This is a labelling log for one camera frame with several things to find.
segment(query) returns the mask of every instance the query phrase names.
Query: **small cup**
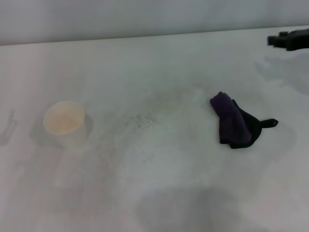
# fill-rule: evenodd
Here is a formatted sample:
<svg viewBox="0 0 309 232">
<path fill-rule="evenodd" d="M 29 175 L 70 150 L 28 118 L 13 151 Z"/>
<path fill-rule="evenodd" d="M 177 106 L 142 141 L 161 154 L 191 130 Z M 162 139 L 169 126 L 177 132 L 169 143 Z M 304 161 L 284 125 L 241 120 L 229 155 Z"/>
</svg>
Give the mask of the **small cup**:
<svg viewBox="0 0 309 232">
<path fill-rule="evenodd" d="M 45 113 L 45 130 L 64 148 L 82 146 L 86 141 L 85 113 L 82 106 L 73 101 L 60 101 Z"/>
</svg>

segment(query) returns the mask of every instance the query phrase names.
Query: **white wall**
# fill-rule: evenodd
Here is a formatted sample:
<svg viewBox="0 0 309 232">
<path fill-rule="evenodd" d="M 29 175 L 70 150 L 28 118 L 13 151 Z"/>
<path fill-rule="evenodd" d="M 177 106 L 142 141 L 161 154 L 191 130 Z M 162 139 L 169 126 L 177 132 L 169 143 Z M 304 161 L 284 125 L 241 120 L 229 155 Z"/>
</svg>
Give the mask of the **white wall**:
<svg viewBox="0 0 309 232">
<path fill-rule="evenodd" d="M 306 24 L 307 0 L 0 1 L 0 44 Z"/>
</svg>

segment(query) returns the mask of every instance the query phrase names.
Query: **purple cloth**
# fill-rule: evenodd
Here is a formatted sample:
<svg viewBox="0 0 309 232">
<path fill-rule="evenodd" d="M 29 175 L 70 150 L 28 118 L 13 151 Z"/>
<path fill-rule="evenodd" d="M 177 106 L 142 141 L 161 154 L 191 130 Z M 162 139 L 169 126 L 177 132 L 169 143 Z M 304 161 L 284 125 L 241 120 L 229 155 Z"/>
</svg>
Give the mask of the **purple cloth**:
<svg viewBox="0 0 309 232">
<path fill-rule="evenodd" d="M 241 112 L 226 93 L 219 92 L 210 103 L 219 117 L 220 143 L 245 144 L 251 141 L 252 135 Z"/>
</svg>

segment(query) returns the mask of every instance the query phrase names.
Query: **plastic cup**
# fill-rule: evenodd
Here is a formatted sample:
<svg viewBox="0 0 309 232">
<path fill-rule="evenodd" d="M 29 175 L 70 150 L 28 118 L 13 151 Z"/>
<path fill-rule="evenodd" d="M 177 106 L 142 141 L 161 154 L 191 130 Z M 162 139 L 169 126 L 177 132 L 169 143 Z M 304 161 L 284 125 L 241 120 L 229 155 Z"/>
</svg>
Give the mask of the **plastic cup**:
<svg viewBox="0 0 309 232">
<path fill-rule="evenodd" d="M 64 148 L 80 147 L 86 141 L 84 116 L 84 110 L 77 102 L 60 101 L 46 111 L 43 124 Z"/>
</svg>

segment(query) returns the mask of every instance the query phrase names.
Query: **table surface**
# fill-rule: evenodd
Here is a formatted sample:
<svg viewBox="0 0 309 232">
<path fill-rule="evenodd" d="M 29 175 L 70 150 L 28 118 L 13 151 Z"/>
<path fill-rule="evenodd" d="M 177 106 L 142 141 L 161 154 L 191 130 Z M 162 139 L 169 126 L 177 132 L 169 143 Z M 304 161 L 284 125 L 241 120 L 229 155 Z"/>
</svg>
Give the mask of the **table surface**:
<svg viewBox="0 0 309 232">
<path fill-rule="evenodd" d="M 309 51 L 266 44 L 299 28 L 0 47 L 0 231 L 307 232 Z M 219 91 L 278 126 L 219 144 Z M 42 128 L 63 100 L 79 150 Z"/>
</svg>

